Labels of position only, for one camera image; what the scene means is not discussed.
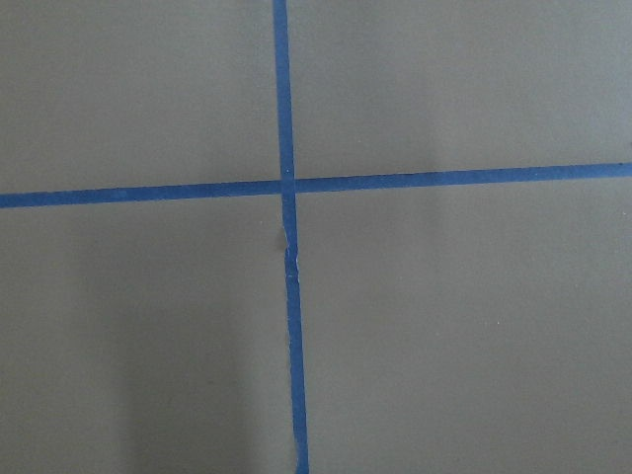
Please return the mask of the blue tape lengthwise strip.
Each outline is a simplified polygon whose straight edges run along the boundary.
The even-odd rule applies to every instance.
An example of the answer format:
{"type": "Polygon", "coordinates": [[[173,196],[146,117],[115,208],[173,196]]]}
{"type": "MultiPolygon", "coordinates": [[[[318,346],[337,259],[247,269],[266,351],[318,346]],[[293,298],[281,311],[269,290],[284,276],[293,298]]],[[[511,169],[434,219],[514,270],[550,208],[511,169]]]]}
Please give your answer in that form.
{"type": "Polygon", "coordinates": [[[285,240],[284,278],[289,352],[292,431],[297,473],[308,473],[309,448],[298,267],[298,233],[287,4],[273,3],[276,61],[276,105],[282,226],[285,240]]]}

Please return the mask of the blue tape crosswise strip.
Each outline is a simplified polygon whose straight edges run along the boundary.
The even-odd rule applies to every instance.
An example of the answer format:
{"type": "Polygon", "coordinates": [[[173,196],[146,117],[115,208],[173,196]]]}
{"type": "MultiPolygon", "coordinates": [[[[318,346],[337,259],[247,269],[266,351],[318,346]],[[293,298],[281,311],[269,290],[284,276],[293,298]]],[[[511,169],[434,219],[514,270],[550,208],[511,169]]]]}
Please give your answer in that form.
{"type": "MultiPolygon", "coordinates": [[[[626,162],[439,171],[411,174],[304,178],[295,180],[289,188],[298,194],[313,194],[324,192],[627,178],[630,175],[631,164],[626,162]]],[[[197,198],[275,196],[280,195],[282,193],[282,189],[283,181],[281,180],[263,180],[73,191],[28,192],[3,194],[1,196],[1,206],[3,208],[22,208],[197,198]]]]}

